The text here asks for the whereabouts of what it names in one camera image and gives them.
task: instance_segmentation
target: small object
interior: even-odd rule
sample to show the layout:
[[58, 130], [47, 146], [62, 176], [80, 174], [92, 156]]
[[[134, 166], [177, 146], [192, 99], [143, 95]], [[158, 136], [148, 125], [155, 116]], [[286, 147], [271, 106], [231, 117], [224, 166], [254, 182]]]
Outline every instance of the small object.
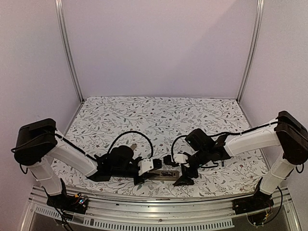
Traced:
[[179, 171], [174, 171], [174, 170], [155, 170], [151, 171], [151, 173], [156, 173], [157, 176], [153, 176], [149, 178], [149, 180], [175, 181], [180, 176]]
[[137, 148], [137, 145], [136, 145], [135, 143], [133, 143], [133, 144], [130, 146], [130, 149], [133, 150], [133, 151], [134, 151], [136, 148]]

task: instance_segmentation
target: white wall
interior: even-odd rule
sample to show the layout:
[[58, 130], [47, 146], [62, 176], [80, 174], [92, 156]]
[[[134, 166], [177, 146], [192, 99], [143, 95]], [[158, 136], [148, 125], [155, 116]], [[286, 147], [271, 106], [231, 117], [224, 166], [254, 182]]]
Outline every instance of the white wall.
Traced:
[[51, 117], [63, 131], [77, 106], [54, 1], [1, 1], [0, 230], [17, 230], [34, 183], [10, 152], [19, 128]]
[[[243, 107], [253, 125], [289, 111], [308, 128], [308, 2], [265, 1]], [[272, 164], [280, 153], [266, 150]], [[303, 230], [308, 230], [308, 170], [288, 179]]]
[[66, 0], [83, 93], [235, 98], [256, 0]]

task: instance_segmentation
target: white bracket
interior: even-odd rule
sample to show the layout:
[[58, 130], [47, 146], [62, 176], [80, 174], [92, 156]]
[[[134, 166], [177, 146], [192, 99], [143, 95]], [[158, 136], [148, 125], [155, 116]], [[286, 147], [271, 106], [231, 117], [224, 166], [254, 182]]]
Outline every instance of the white bracket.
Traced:
[[182, 153], [174, 154], [173, 156], [174, 162], [179, 164], [184, 164], [186, 167], [189, 167], [189, 164], [187, 163], [188, 156]]
[[153, 160], [143, 159], [139, 161], [138, 166], [140, 167], [138, 174], [139, 176], [141, 176], [143, 173], [153, 170], [154, 168]]

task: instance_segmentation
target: floral tablecloth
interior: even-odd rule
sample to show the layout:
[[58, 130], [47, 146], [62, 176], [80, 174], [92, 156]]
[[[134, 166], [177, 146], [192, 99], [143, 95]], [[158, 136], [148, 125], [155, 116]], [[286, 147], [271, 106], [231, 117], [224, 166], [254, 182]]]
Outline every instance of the floral tablecloth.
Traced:
[[[207, 134], [248, 129], [248, 123], [235, 100], [157, 97], [90, 97], [82, 106], [66, 137], [90, 155], [103, 155], [122, 132], [137, 130], [146, 134], [154, 145], [154, 158], [170, 154], [174, 139], [195, 128]], [[122, 137], [117, 145], [137, 144], [135, 156], [147, 157], [150, 146], [138, 134]], [[183, 140], [175, 151], [193, 154]], [[259, 150], [226, 160], [224, 167], [200, 169], [193, 186], [172, 185], [173, 181], [146, 181], [133, 184], [133, 179], [113, 178], [93, 182], [75, 169], [54, 159], [52, 168], [67, 185], [89, 190], [154, 197], [212, 197], [254, 190], [258, 179], [267, 173]]]

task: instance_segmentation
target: ventilated metal strip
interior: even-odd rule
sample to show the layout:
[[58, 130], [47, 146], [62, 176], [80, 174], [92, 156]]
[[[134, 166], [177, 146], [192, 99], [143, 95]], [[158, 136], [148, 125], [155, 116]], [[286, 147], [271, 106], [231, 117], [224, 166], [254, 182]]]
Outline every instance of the ventilated metal strip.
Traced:
[[[47, 206], [37, 205], [35, 212], [53, 219], [61, 220], [60, 215], [54, 209]], [[85, 217], [81, 222], [71, 221], [70, 223], [108, 231], [215, 231], [234, 227], [231, 218], [197, 224], [155, 225], [110, 222], [97, 218]]]

